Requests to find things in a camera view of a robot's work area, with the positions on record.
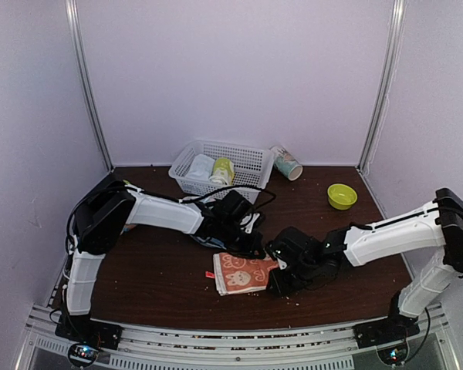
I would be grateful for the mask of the orange bunny towel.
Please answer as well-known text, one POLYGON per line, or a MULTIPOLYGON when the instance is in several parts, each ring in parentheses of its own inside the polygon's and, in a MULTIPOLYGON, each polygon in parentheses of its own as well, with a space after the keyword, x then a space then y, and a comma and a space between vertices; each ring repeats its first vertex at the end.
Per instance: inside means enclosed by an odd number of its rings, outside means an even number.
POLYGON ((269 272, 279 267, 270 257, 265 259, 245 259, 228 253, 213 255, 213 270, 206 271, 205 277, 215 282, 221 296, 250 294, 264 291, 269 282, 269 272))

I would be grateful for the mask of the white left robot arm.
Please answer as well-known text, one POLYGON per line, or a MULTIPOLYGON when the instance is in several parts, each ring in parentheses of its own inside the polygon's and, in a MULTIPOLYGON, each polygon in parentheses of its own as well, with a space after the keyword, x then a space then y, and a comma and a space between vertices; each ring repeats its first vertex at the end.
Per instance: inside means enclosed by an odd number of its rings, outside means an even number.
POLYGON ((64 294, 66 330, 79 342, 96 334, 86 318, 100 265, 128 225, 176 230, 199 243, 241 258, 263 259, 262 215, 240 186, 181 199, 149 193, 132 184, 105 179, 73 209, 66 231, 71 265, 64 294))

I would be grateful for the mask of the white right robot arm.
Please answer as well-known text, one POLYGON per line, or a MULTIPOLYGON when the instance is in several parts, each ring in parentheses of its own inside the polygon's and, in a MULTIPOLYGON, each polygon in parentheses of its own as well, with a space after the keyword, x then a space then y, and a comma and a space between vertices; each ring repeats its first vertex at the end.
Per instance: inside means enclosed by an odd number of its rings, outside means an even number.
POLYGON ((455 278, 463 278, 463 200, 448 188, 423 206, 372 224, 351 223, 317 240, 287 227, 266 246, 279 266, 269 272, 267 291, 279 297, 337 275, 343 260, 352 266, 428 247, 435 253, 420 274, 397 292, 380 323, 387 340, 398 339, 455 278))

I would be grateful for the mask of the blue patterned towel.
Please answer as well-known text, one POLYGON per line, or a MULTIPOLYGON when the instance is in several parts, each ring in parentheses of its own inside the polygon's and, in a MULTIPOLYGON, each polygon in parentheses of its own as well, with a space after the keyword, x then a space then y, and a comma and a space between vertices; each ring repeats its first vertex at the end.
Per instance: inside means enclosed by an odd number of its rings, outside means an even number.
MULTIPOLYGON (((214 198, 214 197, 206 197, 202 203, 206 204, 206 205, 209 205, 210 208, 213 207, 213 203, 215 203, 217 200, 214 198)), ((124 234, 126 232, 129 232, 131 230, 133 230, 137 225, 136 224, 125 224, 122 231, 120 232, 120 234, 124 234)), ((219 239, 216 239, 216 238, 213 238, 213 237, 206 237, 206 238, 203 238, 203 237, 197 237, 195 235, 191 235, 191 238, 198 242, 200 245, 204 246, 204 247, 210 247, 210 248, 216 248, 216 249, 220 249, 220 250, 224 250, 225 249, 225 245, 222 241, 220 241, 219 239)))

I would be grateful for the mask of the green rolled towel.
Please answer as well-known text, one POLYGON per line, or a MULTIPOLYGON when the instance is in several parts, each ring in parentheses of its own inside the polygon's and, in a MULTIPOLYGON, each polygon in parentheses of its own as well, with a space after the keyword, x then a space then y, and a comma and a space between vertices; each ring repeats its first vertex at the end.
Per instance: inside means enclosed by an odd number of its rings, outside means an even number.
POLYGON ((212 183, 230 186, 232 185, 234 177, 235 169, 233 162, 226 157, 217 158, 209 180, 212 183))

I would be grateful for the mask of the white rolled towel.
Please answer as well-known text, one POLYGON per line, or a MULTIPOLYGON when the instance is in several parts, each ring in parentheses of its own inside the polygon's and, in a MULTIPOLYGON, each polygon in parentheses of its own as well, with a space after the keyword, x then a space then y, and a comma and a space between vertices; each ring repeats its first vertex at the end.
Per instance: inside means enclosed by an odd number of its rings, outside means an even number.
POLYGON ((192 180, 207 181, 213 173, 215 160, 205 154, 198 154, 194 157, 186 177, 192 180))

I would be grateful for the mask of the white plastic basket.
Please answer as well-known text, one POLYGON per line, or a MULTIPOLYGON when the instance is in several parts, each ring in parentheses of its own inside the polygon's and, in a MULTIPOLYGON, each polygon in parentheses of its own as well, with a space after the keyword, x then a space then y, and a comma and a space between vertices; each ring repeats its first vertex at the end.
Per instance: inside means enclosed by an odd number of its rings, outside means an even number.
POLYGON ((197 140, 182 150, 169 176, 184 193, 203 196, 217 190, 213 196, 217 199, 228 192, 226 187, 237 186, 253 204, 269 181, 273 162, 270 150, 197 140))

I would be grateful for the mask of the green bowl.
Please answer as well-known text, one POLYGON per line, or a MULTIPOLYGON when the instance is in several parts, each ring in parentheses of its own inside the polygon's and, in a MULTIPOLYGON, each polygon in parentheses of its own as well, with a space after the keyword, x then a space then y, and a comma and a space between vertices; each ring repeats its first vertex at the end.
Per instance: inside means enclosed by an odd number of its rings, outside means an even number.
POLYGON ((334 183, 327 189, 329 205, 336 210, 349 210, 357 201, 357 192, 343 183, 334 183))

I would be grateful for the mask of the teal patterned paper cup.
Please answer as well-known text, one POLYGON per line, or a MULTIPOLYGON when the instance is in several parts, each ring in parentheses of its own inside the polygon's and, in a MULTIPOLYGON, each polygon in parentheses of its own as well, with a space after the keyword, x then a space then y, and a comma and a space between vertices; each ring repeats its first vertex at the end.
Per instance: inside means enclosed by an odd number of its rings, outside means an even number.
POLYGON ((303 172, 302 165, 282 146, 270 148, 274 156, 273 166, 288 180, 300 178, 303 172))

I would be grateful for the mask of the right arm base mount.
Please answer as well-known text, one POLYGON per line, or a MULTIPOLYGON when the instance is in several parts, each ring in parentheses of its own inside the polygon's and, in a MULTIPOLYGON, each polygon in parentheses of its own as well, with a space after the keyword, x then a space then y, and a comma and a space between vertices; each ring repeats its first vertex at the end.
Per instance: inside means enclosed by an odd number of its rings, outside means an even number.
POLYGON ((357 346, 369 348, 403 341, 408 336, 420 333, 417 316, 401 314, 398 308, 391 309, 387 317, 353 326, 357 346))

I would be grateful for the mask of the front aluminium rail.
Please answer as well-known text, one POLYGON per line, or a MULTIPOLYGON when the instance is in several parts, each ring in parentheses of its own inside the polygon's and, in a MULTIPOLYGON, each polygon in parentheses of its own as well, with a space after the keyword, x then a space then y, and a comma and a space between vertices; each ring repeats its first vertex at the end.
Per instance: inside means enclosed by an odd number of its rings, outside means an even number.
MULTIPOLYGON (((117 349, 103 349, 86 369, 463 369, 440 304, 417 322, 421 332, 407 341, 404 366, 386 365, 383 355, 405 343, 361 348, 353 327, 373 320, 334 325, 252 331, 211 331, 119 325, 117 349)), ((55 335, 50 307, 33 305, 12 369, 76 369, 67 358, 74 341, 55 335)))

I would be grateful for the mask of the right aluminium frame post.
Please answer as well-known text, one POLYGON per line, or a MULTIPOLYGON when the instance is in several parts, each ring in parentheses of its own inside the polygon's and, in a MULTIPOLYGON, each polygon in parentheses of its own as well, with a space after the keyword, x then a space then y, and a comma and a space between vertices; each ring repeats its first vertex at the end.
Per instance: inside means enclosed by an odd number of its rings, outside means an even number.
POLYGON ((384 56, 382 73, 380 76, 380 83, 377 90, 376 100, 374 103, 365 144, 363 146, 360 161, 358 163, 358 170, 364 176, 369 173, 370 163, 376 150, 378 135, 384 120, 385 109, 390 92, 390 85, 394 77, 398 54, 400 51, 400 39, 404 25, 405 7, 405 0, 393 1, 393 8, 387 37, 387 47, 384 56))

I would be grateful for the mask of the aluminium frame post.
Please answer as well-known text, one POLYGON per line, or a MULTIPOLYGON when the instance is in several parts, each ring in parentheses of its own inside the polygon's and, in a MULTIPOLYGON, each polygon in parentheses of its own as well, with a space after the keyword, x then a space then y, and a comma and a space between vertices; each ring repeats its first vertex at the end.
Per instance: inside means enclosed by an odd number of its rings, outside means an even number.
POLYGON ((114 170, 113 161, 108 150, 106 138, 100 123, 99 113, 96 107, 96 101, 93 94, 93 87, 90 81, 86 53, 83 45, 81 24, 79 20, 78 4, 76 0, 65 0, 66 17, 69 24, 69 30, 73 41, 73 48, 76 55, 76 64, 80 78, 81 88, 83 91, 84 103, 93 129, 94 138, 101 157, 103 158, 106 170, 111 173, 114 170))
POLYGON ((358 163, 358 170, 364 176, 369 173, 370 163, 376 150, 378 135, 384 120, 385 109, 390 92, 390 85, 394 77, 398 54, 400 51, 400 39, 404 25, 405 7, 405 0, 393 1, 393 8, 387 37, 387 47, 384 56, 382 73, 380 76, 380 83, 377 90, 376 100, 374 103, 365 144, 363 146, 360 161, 358 163))

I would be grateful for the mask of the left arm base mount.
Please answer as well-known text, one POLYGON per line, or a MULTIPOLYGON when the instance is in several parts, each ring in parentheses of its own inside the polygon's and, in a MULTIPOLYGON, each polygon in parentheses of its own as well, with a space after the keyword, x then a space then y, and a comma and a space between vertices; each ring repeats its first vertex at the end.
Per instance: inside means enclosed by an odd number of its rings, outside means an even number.
POLYGON ((118 349, 122 334, 122 328, 119 325, 94 321, 90 314, 74 316, 67 311, 65 305, 60 310, 61 315, 55 330, 56 336, 87 344, 96 349, 118 349))

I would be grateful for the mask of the left aluminium frame post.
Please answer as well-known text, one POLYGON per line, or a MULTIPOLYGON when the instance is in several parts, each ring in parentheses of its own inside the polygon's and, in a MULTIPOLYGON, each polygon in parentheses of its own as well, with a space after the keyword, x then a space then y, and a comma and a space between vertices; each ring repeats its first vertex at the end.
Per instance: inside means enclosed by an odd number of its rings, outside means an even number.
POLYGON ((76 55, 76 64, 80 78, 81 88, 83 91, 84 103, 93 129, 94 138, 101 157, 103 158, 106 170, 111 173, 114 170, 113 161, 108 150, 106 138, 100 123, 99 113, 96 107, 96 101, 93 94, 93 87, 90 81, 86 53, 83 45, 81 24, 79 20, 78 4, 76 0, 65 0, 66 17, 69 24, 69 30, 73 41, 73 48, 76 55))

